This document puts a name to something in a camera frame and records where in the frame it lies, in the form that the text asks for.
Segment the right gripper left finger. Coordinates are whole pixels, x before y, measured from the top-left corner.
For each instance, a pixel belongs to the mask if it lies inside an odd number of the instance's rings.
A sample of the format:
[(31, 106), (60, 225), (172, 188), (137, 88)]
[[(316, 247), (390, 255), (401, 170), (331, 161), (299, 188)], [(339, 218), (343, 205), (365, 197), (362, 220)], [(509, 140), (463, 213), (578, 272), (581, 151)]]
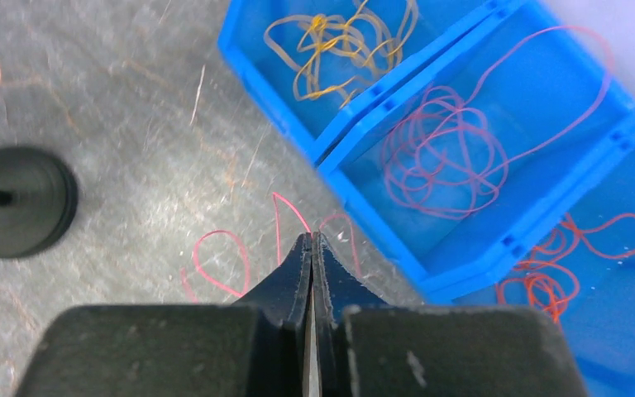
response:
[(303, 396), (313, 239), (233, 304), (81, 305), (46, 329), (19, 396)]

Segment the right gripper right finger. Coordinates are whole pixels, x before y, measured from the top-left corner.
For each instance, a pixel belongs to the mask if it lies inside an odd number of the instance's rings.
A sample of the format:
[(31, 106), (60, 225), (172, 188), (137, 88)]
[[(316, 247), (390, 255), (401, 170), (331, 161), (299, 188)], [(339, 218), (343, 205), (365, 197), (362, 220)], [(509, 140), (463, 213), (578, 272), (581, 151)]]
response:
[(386, 304), (313, 234), (322, 396), (585, 396), (560, 329), (522, 306)]

